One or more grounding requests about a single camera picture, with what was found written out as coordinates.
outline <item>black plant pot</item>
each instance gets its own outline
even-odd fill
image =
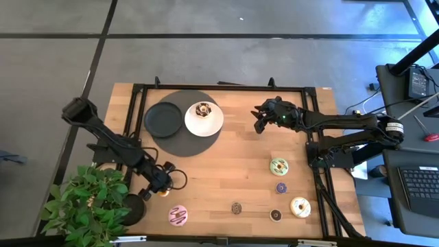
[[[131,211],[124,217],[122,224],[124,226],[132,226],[139,222],[146,214],[146,206],[143,199],[136,194],[128,194],[123,199],[125,207]]]

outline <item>wooden table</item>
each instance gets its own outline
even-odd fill
[[[105,124],[114,132],[122,133],[126,121],[132,84],[115,84]],[[148,90],[145,112],[164,96],[174,90]],[[229,237],[322,237],[317,208],[313,175],[307,165],[303,132],[296,133],[286,128],[267,126],[262,134],[254,131],[255,118],[250,114],[253,106],[262,104],[267,98],[277,95],[283,100],[301,106],[300,93],[261,91],[203,91],[209,94],[224,113],[224,125],[217,141],[206,151],[192,157],[176,157],[162,151],[142,127],[142,146],[158,148],[158,164],[170,161],[189,177],[187,186],[173,190],[162,198],[156,194],[146,202],[146,216],[128,233],[140,235],[214,235]],[[318,88],[320,112],[336,114],[333,92],[330,88]],[[140,99],[134,108],[131,130],[137,118]],[[327,131],[332,136],[341,131]],[[288,161],[287,175],[278,177],[269,169],[274,157]],[[364,234],[353,179],[341,169],[332,169],[337,204],[357,231]],[[183,177],[172,175],[175,186],[183,183]],[[276,183],[284,182],[288,192],[276,194]],[[131,192],[138,193],[147,187],[143,177],[133,176]],[[311,215],[305,219],[295,217],[290,201],[302,196],[311,203]],[[239,202],[243,212],[231,213],[232,203]],[[181,204],[188,209],[189,217],[183,227],[171,226],[167,221],[168,211]],[[281,222],[269,219],[269,212],[278,209],[283,213]],[[334,235],[331,211],[326,205],[330,233]]]

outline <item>purple donut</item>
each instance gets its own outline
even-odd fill
[[[181,205],[173,207],[167,216],[173,226],[183,226],[187,221],[187,209]]]
[[[278,183],[276,185],[276,192],[277,193],[286,193],[287,192],[287,185],[285,183]]]

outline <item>potted plant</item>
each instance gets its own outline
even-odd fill
[[[41,219],[48,220],[43,232],[56,229],[66,236],[66,246],[112,246],[110,240],[126,232],[123,221],[130,212],[124,203],[128,188],[122,178],[113,169],[78,167],[78,175],[69,179],[64,193],[59,186],[51,186],[54,199],[41,213]]]

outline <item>electronic device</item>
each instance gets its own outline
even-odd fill
[[[176,166],[170,162],[157,165],[156,160],[140,146],[139,140],[112,132],[97,116],[97,108],[90,100],[81,97],[74,98],[62,109],[62,119],[72,126],[88,130],[99,139],[97,145],[88,145],[93,151],[104,150],[106,154],[114,156],[114,158],[110,158],[110,162],[123,163],[129,170],[146,178],[150,183],[139,192],[144,200],[151,198],[150,192],[182,189],[186,185],[187,179],[183,187],[173,188],[172,178],[169,174],[182,172],[187,178],[186,174],[176,169]]]
[[[258,111],[251,111],[257,118],[254,123],[256,133],[261,134],[267,124],[289,128],[296,132],[303,131],[309,135],[324,129],[363,130],[342,137],[319,137],[317,142],[307,142],[308,164],[313,170],[317,190],[328,202],[329,207],[340,221],[349,237],[362,237],[344,217],[337,204],[329,195],[320,177],[318,168],[354,166],[376,156],[385,148],[395,148],[403,141],[403,125],[387,115],[323,115],[299,108],[281,97],[267,99],[262,105],[255,106]],[[367,144],[362,149],[356,147]]]
[[[398,172],[409,209],[439,217],[439,167],[399,167]]]
[[[409,68],[406,72],[407,82],[405,89],[405,99],[421,98],[430,95],[429,79],[423,74],[421,68]]]

